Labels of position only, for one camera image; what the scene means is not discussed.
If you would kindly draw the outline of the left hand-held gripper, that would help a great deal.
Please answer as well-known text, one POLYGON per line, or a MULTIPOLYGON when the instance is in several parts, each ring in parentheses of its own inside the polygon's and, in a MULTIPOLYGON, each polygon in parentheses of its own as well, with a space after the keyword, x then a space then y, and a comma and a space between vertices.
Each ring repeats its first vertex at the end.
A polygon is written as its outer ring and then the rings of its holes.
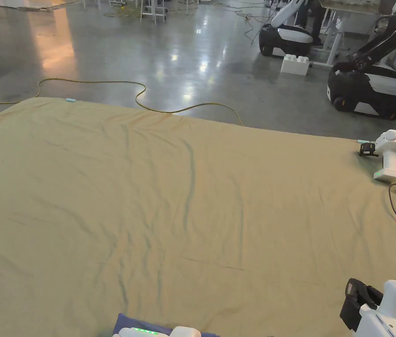
POLYGON ((170 334, 142 329, 140 327, 123 327, 113 337, 201 337, 202 334, 192 327, 177 326, 170 334))

